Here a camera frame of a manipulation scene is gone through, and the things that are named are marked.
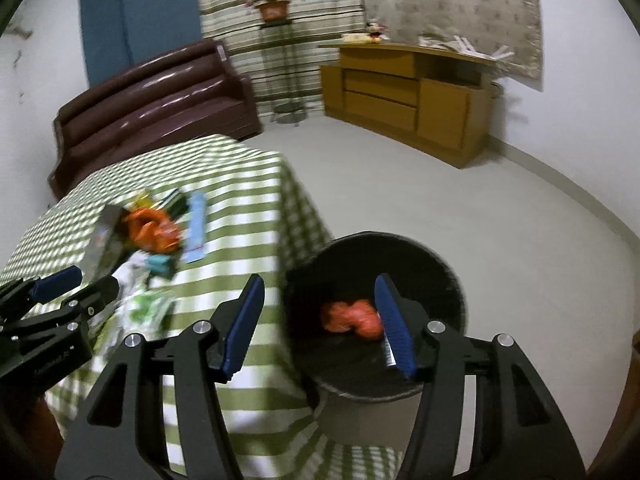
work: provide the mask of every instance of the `brown leather sofa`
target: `brown leather sofa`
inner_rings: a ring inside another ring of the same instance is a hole
[[[100,168],[210,134],[244,139],[262,131],[247,76],[222,40],[172,50],[68,102],[54,120],[58,163],[49,185],[60,199]]]

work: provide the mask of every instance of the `plant pot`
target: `plant pot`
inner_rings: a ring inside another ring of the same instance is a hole
[[[264,2],[257,6],[265,22],[275,20],[286,20],[289,15],[289,1],[278,0],[277,2]]]

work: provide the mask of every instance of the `trash can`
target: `trash can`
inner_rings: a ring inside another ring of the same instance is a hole
[[[465,299],[457,277],[437,254],[409,238],[379,232],[339,238],[287,273],[283,300],[295,366],[318,386],[357,402],[391,402],[422,389],[387,366],[383,341],[322,327],[325,303],[368,300],[375,306],[374,283],[382,272],[401,296],[464,332]]]

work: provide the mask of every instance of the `potted plant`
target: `potted plant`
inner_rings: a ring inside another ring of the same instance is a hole
[[[247,0],[247,7],[257,7],[265,22],[284,20],[289,14],[289,0]]]

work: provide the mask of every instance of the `checkered tablecloth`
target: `checkered tablecloth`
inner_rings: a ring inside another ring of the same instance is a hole
[[[196,320],[208,319],[221,302],[239,295],[252,272],[266,286],[244,366],[229,384],[217,386],[242,474],[296,480],[394,478],[398,452],[344,446],[322,433],[292,368],[279,294],[284,273],[321,249],[330,236],[278,153],[209,136],[97,171],[27,231],[0,282],[47,276],[78,263],[105,203],[127,205],[142,189],[162,198],[176,187],[206,195],[206,257],[181,264],[170,283],[152,282],[176,298],[159,336],[177,335]],[[37,306],[31,314],[57,308],[63,299]],[[63,433],[105,364],[97,343],[90,362],[47,392]],[[172,469],[184,473],[172,379],[164,378],[163,389],[167,448]]]

